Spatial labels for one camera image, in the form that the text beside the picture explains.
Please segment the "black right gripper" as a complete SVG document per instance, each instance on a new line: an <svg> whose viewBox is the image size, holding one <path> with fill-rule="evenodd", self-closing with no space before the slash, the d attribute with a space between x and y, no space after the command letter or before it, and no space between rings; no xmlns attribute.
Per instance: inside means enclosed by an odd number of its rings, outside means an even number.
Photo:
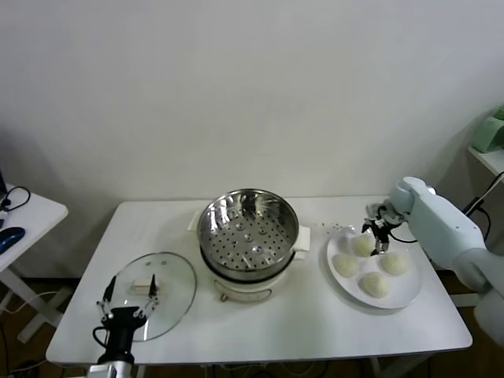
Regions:
<svg viewBox="0 0 504 378"><path fill-rule="evenodd" d="M376 238L375 248L372 251L372 254L386 253L389 248L389 223L387 223L383 218L377 217L372 220L372 223L370 221L366 221L362 225L362 233L365 233L368 230L372 231Z"/></svg>

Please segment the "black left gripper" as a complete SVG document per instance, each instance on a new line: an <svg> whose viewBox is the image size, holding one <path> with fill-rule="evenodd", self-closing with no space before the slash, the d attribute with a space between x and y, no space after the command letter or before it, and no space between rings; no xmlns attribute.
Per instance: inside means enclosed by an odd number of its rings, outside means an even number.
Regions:
<svg viewBox="0 0 504 378"><path fill-rule="evenodd" d="M98 359L98 363L113 361L134 363L132 344L135 332L145 325L146 318L150 317L158 306L158 286L156 276L153 274L150 280L148 300L143 307L111 309L110 303L116 278L116 276L112 277L102 299L96 302L102 318L102 328L109 333L104 344L105 353Z"/></svg>

